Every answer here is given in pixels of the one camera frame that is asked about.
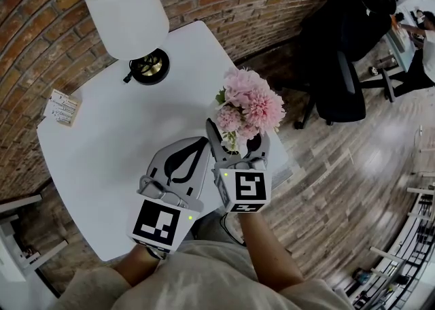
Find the lamp shade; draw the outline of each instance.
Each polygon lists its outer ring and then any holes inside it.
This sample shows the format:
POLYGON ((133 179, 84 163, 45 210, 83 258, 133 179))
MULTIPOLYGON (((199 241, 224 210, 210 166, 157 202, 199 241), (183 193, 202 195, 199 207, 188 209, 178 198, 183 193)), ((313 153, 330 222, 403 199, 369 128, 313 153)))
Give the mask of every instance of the lamp shade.
POLYGON ((109 54, 135 60, 166 39, 169 20, 160 0, 85 0, 109 54))

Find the flower bouquet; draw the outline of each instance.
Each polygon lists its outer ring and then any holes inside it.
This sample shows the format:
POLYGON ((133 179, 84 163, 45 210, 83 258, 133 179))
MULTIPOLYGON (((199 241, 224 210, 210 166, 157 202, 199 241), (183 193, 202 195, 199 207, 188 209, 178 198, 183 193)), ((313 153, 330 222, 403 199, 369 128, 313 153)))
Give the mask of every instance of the flower bouquet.
POLYGON ((258 133, 277 131, 285 115, 283 99, 255 71, 230 69, 215 99, 214 121, 222 132, 222 145, 233 152, 258 133))

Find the pink flower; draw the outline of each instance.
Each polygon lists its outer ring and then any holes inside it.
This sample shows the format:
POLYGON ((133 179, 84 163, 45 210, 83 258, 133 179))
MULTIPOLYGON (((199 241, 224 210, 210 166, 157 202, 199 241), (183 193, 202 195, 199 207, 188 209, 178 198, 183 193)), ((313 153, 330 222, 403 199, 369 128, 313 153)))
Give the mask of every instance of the pink flower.
POLYGON ((216 121, 223 131, 230 133, 240 127, 241 115, 237 109, 226 105, 217 111, 216 121))
POLYGON ((239 138, 243 143, 248 139, 253 139, 258 134, 258 129, 254 125, 243 124, 238 130, 239 138))
POLYGON ((253 89, 261 91, 270 90, 267 81, 262 79, 255 71, 231 68, 224 78, 225 102, 235 107, 245 107, 249 103, 249 93, 253 89))
POLYGON ((249 105, 243 110, 246 123, 255 126, 261 133, 279 126, 285 112, 283 99, 272 90, 253 90, 249 93, 249 105))

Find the black office chair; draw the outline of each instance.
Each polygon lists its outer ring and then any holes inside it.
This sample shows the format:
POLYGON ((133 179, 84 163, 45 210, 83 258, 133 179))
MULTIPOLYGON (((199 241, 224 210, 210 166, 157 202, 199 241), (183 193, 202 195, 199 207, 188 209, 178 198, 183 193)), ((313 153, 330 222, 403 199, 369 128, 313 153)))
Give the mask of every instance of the black office chair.
POLYGON ((305 127, 315 105, 328 125, 366 117, 362 87, 351 62, 363 58, 389 31, 395 11, 394 0, 328 0, 302 22, 300 44, 309 85, 275 83, 278 90, 286 87, 310 94, 304 119, 295 128, 305 127))

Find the lamp base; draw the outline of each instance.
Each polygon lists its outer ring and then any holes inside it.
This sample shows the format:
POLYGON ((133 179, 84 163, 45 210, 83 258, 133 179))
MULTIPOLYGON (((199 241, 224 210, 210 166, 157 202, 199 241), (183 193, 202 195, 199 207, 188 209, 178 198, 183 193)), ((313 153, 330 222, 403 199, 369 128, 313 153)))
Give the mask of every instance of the lamp base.
POLYGON ((161 49, 130 61, 130 74, 143 85, 154 85, 166 78, 170 68, 169 57, 161 49))

